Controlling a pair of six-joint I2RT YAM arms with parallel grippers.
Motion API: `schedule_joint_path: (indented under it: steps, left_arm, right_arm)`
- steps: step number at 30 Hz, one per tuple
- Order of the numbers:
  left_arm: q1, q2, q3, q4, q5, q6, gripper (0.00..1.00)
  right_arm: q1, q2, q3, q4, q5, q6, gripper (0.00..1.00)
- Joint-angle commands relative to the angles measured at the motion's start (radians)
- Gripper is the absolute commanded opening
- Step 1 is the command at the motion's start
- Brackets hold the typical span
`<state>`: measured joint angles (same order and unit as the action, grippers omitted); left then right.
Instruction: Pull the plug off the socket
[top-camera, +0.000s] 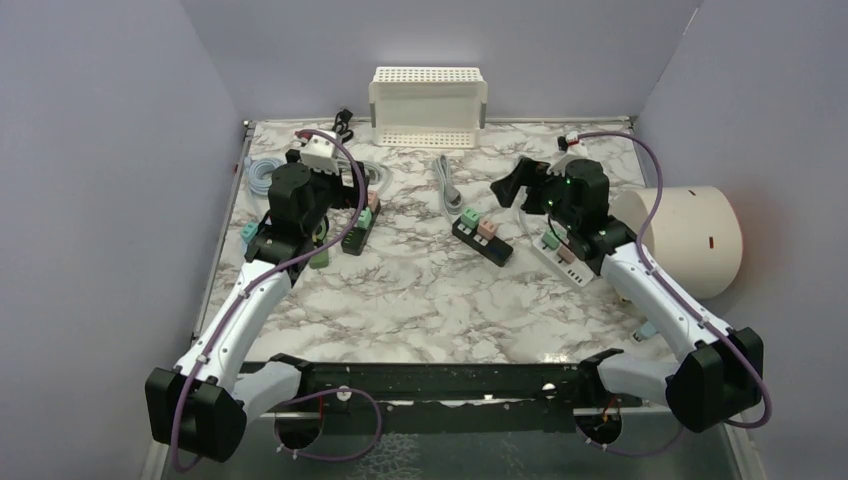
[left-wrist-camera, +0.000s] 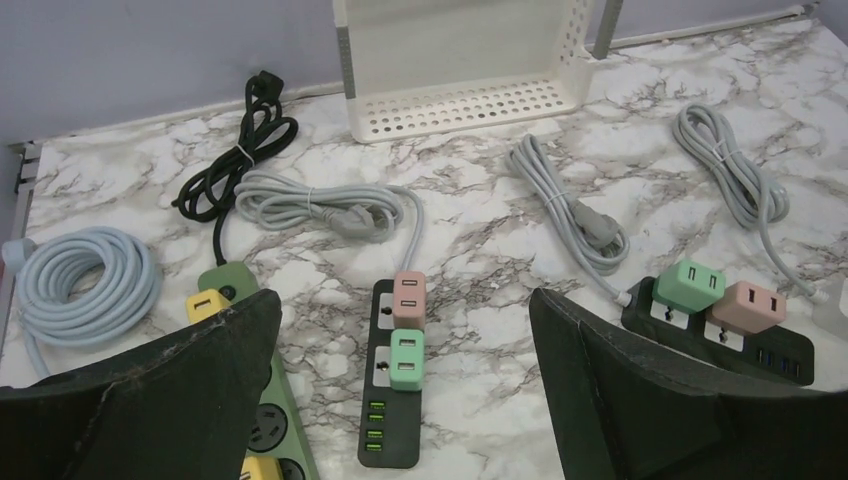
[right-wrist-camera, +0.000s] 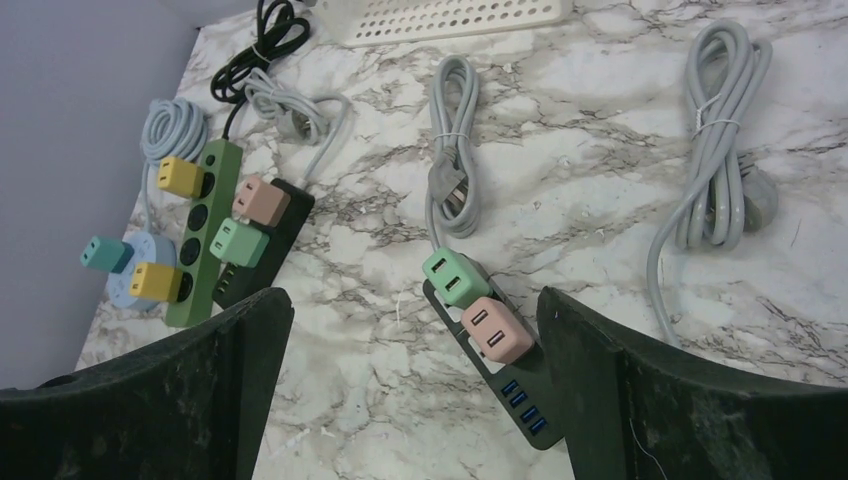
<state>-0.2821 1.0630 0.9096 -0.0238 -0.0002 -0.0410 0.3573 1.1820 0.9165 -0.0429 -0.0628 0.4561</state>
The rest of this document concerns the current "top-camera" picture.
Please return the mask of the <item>black power strip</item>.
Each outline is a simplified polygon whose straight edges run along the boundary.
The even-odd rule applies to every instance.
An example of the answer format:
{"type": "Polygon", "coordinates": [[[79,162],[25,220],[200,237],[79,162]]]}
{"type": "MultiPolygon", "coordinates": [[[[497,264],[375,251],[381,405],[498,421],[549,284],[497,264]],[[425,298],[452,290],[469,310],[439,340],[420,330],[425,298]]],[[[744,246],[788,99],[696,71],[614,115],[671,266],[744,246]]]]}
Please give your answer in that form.
{"type": "Polygon", "coordinates": [[[462,243],[498,267],[504,267],[514,252],[513,247],[498,236],[494,236],[491,239],[484,238],[479,233],[473,232],[460,219],[453,222],[451,233],[462,243]]]}
{"type": "Polygon", "coordinates": [[[360,213],[356,225],[341,242],[345,254],[359,256],[365,249],[367,241],[381,213],[381,200],[376,191],[367,194],[365,208],[360,213]]]}

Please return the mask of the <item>green plug adapter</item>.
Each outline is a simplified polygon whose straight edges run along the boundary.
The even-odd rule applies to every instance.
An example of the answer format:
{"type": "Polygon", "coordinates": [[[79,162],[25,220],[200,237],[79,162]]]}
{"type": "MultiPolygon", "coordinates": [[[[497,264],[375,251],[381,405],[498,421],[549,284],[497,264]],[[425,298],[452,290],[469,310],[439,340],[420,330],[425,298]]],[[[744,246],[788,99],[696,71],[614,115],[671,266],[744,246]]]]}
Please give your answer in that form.
{"type": "Polygon", "coordinates": [[[460,221],[467,228],[476,230],[480,222],[480,213],[471,207],[467,207],[461,212],[460,221]]]}

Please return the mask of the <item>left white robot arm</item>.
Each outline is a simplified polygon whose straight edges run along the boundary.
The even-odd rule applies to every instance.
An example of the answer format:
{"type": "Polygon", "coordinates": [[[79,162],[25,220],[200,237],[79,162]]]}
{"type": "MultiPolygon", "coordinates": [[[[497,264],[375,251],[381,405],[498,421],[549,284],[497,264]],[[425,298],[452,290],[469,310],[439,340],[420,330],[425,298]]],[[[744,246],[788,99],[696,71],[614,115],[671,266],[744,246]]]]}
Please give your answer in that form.
{"type": "Polygon", "coordinates": [[[290,410],[313,401],[314,384],[295,367],[272,362],[245,378],[241,366],[274,308],[309,260],[342,241],[368,205],[364,165],[347,158],[344,184],[333,154],[304,150],[270,176],[269,208],[245,241],[245,260],[220,310],[189,350],[168,369],[149,374],[144,393],[156,441],[217,462],[228,460],[249,423],[270,407],[290,410]]]}

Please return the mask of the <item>white power strip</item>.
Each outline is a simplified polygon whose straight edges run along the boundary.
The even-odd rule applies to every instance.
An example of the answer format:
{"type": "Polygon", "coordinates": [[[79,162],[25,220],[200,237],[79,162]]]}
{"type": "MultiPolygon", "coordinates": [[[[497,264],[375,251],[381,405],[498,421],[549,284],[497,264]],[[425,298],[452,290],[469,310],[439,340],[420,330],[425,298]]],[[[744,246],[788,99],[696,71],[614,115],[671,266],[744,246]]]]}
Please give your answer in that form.
{"type": "Polygon", "coordinates": [[[531,243],[531,252],[557,278],[577,287],[585,287],[595,278],[593,271],[565,246],[551,248],[540,235],[531,243]]]}

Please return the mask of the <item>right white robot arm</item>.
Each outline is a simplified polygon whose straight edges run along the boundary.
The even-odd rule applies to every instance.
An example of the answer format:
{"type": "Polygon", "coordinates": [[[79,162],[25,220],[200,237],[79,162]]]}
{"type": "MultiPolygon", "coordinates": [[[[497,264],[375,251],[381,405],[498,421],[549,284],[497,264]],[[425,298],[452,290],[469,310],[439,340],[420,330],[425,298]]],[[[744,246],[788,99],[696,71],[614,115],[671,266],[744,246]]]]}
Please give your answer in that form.
{"type": "Polygon", "coordinates": [[[585,404],[600,407],[616,394],[632,395],[668,407],[695,433],[732,424],[735,415],[756,406],[762,416],[747,428],[770,420],[762,338],[716,317],[664,273],[636,233],[610,214],[610,181],[600,163],[577,159],[556,174],[549,164],[522,157],[490,189],[505,208],[524,190],[522,211],[564,227],[576,257],[645,314],[676,357],[673,363],[623,352],[596,357],[576,383],[585,404]]]}

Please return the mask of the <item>pink plug adapter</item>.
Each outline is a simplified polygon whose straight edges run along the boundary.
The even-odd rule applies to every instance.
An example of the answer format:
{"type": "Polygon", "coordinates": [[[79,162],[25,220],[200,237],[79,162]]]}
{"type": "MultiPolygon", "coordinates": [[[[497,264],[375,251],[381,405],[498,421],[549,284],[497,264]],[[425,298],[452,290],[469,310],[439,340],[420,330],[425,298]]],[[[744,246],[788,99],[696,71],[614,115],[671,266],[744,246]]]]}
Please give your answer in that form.
{"type": "Polygon", "coordinates": [[[496,236],[498,225],[489,219],[483,219],[478,223],[477,234],[486,240],[491,240],[496,236]]]}

